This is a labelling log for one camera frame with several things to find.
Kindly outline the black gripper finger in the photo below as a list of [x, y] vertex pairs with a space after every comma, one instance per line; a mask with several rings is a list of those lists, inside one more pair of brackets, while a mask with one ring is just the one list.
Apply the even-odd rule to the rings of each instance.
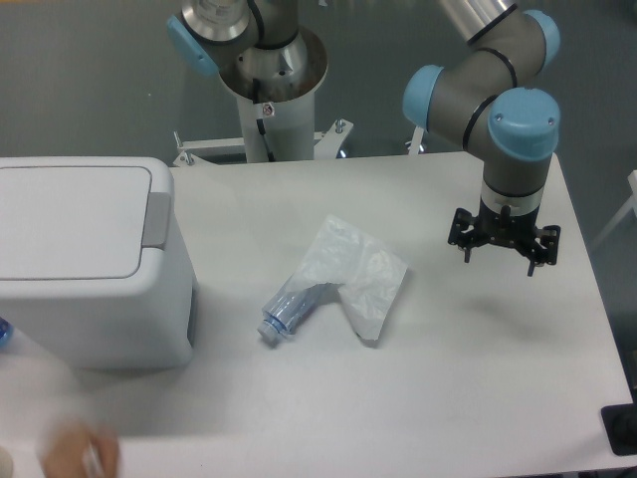
[[464, 262], [469, 263], [472, 251], [489, 244], [491, 235], [485, 230], [480, 215], [474, 216], [470, 211], [458, 208], [453, 216], [448, 236], [448, 244], [456, 246], [464, 256]]
[[528, 277], [538, 267], [557, 263], [560, 234], [558, 225], [545, 226], [535, 229], [533, 237], [527, 236], [517, 245], [517, 251], [529, 261]]

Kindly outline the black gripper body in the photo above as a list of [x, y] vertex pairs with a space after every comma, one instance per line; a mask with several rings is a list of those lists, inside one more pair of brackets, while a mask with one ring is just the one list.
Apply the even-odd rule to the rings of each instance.
[[522, 215], [504, 212], [505, 207], [490, 207], [481, 200], [475, 224], [475, 245], [493, 245], [510, 249], [535, 249], [540, 246], [536, 236], [539, 207]]

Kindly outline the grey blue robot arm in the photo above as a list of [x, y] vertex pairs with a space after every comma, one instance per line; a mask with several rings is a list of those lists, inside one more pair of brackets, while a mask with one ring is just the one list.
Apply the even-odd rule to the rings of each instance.
[[[445, 1], [470, 47], [454, 69], [420, 68], [404, 116], [480, 159], [480, 209], [458, 209], [448, 241], [470, 255], [485, 245], [517, 251], [532, 267], [557, 261], [560, 229], [538, 227], [560, 110], [529, 87], [555, 57], [553, 20], [513, 1]], [[166, 24], [175, 50], [198, 74], [219, 77], [235, 97], [247, 159], [315, 159], [315, 93], [326, 76], [322, 41], [299, 21], [295, 1], [185, 1]]]

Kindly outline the blurred human hand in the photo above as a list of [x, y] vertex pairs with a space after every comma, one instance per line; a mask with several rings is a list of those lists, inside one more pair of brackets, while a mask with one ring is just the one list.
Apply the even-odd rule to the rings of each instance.
[[45, 477], [117, 477], [119, 441], [107, 429], [71, 421], [47, 435], [39, 462]]

